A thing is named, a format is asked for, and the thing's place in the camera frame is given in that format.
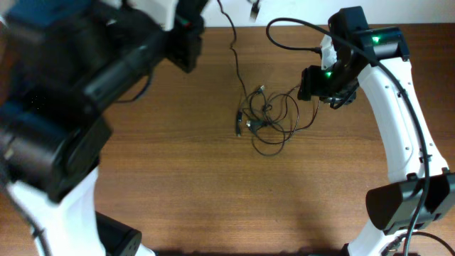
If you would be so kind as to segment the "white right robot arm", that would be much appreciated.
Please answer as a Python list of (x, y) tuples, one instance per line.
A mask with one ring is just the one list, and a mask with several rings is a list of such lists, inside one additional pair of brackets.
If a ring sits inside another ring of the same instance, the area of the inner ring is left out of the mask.
[(371, 29), (359, 6), (341, 9), (328, 25), (321, 64), (303, 71), (298, 97), (318, 97), (336, 109), (362, 90), (380, 130), (389, 179), (368, 191), (368, 221), (341, 254), (407, 255), (411, 237), (454, 206), (454, 174), (419, 106), (401, 30)]

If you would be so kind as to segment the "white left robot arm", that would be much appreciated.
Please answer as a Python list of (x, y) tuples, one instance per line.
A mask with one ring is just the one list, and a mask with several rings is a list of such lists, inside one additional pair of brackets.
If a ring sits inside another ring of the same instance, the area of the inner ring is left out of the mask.
[(40, 255), (150, 255), (140, 231), (95, 210), (103, 114), (168, 59), (189, 73), (204, 1), (16, 1), (5, 13), (1, 192)]

